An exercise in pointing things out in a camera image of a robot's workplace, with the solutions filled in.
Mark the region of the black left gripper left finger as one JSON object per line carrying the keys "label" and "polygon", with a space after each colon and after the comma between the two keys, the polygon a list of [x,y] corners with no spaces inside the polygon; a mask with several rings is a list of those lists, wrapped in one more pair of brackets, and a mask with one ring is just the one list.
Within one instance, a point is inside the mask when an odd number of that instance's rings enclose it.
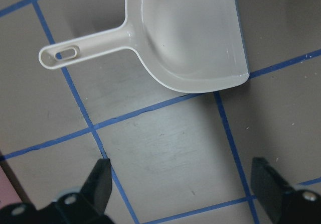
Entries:
{"label": "black left gripper left finger", "polygon": [[110,159],[99,159],[80,189],[80,193],[96,209],[98,214],[104,214],[111,192]]}

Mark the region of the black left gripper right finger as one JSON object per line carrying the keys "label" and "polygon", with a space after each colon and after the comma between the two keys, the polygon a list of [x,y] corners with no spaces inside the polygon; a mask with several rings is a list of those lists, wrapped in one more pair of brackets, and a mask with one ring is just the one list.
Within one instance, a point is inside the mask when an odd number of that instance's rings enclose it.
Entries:
{"label": "black left gripper right finger", "polygon": [[270,219],[282,219],[295,189],[263,157],[251,165],[251,189]]}

